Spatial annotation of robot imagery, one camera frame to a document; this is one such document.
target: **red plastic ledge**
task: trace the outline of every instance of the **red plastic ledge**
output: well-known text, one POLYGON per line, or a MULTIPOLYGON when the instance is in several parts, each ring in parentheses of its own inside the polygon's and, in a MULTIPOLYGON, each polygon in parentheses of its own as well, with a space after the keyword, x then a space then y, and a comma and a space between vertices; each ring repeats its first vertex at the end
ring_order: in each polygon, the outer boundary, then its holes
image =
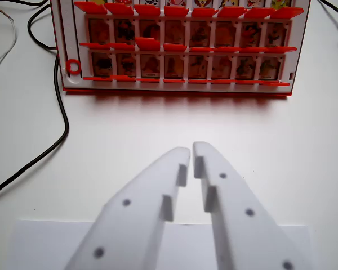
POLYGON ((265 18, 275 13, 271 7, 253 7, 245 13, 244 18, 265 18))
POLYGON ((192 17, 213 17, 218 12, 212 7, 195 7, 192 11, 192 17))
POLYGON ((134 10, 131 6, 119 3, 105 3, 104 6, 109 10, 113 15, 134 15, 134 10))
POLYGON ((220 18, 238 18, 246 13, 246 9, 244 7, 223 7, 219 13, 218 17, 220 18))
POLYGON ((135 38, 135 42, 139 49, 143 51, 159 51, 160 42, 154 38, 135 38))
POLYGON ((176 6, 164 6, 165 16, 185 17, 189 12, 188 8, 176 6))
POLYGON ((96 4, 93 2, 74 2, 78 8, 84 11, 86 14, 107 14, 108 11, 101 4, 96 4))
POLYGON ((150 4, 135 4, 134 8, 139 15, 143 16, 159 16, 160 8, 150 4))
POLYGON ((303 8, 301 7, 282 7, 273 13, 271 19, 291 19, 295 16, 304 13, 303 8))

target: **character card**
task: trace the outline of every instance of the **character card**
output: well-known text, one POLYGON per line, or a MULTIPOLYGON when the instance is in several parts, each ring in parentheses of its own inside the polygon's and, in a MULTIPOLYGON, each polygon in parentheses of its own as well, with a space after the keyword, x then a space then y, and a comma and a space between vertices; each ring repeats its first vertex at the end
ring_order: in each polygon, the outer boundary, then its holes
POLYGON ((128 19, 114 20, 115 42, 135 44, 134 25, 128 19))
POLYGON ((139 4, 160 7, 160 0, 139 0, 139 4))
POLYGON ((264 7, 265 0, 245 0, 244 6, 247 8, 264 7))
POLYGON ((136 60, 130 53, 117 54, 118 75, 136 76, 136 60))
POLYGON ((274 8, 275 10, 278 10, 282 7, 290 7, 291 6, 291 0, 272 0, 270 3, 270 7, 274 8))
POLYGON ((154 38, 160 40, 160 26, 155 20, 140 21, 140 36, 143 38, 154 38))
POLYGON ((192 0, 192 7, 212 7, 213 0, 192 0))
POLYGON ((213 57, 212 79, 229 79, 232 70, 232 62, 228 55, 213 57))
POLYGON ((141 77, 160 77, 160 61, 156 55, 141 55, 141 77))
POLYGON ((284 46, 286 34, 287 29, 284 28, 283 24, 268 24, 268 27, 266 29, 265 46, 284 46))
POLYGON ((165 55, 166 79, 182 79, 184 74, 184 61, 180 55, 165 55))
POLYGON ((113 3, 125 4, 126 6, 131 6, 132 0, 113 0, 113 3))
POLYGON ((260 65, 260 80, 277 80, 281 63, 276 57, 263 57, 260 65))
POLYGON ((253 80, 256 62, 251 56, 242 56, 237 59, 235 78, 239 80, 253 80))
POLYGON ((239 6, 239 0, 221 0, 220 7, 237 7, 239 6))
POLYGON ((112 59, 106 53, 93 52, 91 59, 94 77, 109 77, 113 75, 112 59))
POLYGON ((232 47, 234 46, 235 32, 237 29, 231 21, 218 21, 215 29, 214 47, 232 47))
POLYGON ((184 44, 185 26, 181 21, 165 22, 165 43, 184 44))
POLYGON ((240 47, 258 47, 261 28, 256 22, 243 22, 240 47))
POLYGON ((166 0, 166 6, 186 7, 186 0, 166 0))
POLYGON ((206 21, 192 21, 190 24, 190 47, 208 47, 210 26, 206 21))
POLYGON ((189 56, 189 79, 206 79, 207 78, 208 61, 203 55, 189 56))
POLYGON ((88 19, 90 42, 106 44, 110 42, 109 24, 105 19, 88 19))

